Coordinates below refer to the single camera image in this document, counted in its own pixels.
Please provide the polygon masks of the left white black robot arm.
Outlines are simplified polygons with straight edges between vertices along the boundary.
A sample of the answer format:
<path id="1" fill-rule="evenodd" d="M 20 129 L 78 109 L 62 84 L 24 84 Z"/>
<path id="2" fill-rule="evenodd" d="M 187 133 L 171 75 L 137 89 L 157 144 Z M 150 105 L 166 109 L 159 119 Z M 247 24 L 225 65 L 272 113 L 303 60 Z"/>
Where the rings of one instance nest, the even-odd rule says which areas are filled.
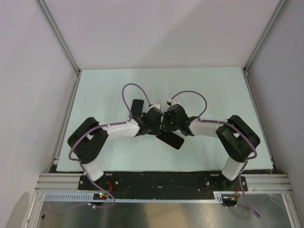
<path id="1" fill-rule="evenodd" d="M 135 116 L 128 122 L 100 125 L 93 118 L 87 118 L 68 138 L 71 151 L 77 156 L 84 172 L 89 176 L 89 184 L 99 190 L 105 185 L 104 171 L 97 157 L 106 141 L 141 135 L 158 135 L 163 112 L 153 106 L 141 117 Z"/>

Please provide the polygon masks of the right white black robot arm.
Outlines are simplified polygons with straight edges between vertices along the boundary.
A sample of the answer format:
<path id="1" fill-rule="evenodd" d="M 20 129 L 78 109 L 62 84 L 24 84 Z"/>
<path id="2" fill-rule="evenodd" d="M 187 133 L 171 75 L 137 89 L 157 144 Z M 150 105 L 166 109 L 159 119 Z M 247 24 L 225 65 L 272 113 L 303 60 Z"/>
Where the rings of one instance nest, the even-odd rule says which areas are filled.
<path id="1" fill-rule="evenodd" d="M 161 127 L 167 132 L 180 131 L 184 136 L 208 136 L 220 140 L 228 159 L 221 174 L 210 183 L 223 190 L 235 187 L 248 161 L 257 157 L 260 138 L 238 115 L 223 121 L 189 117 L 181 105 L 175 104 L 164 113 Z"/>

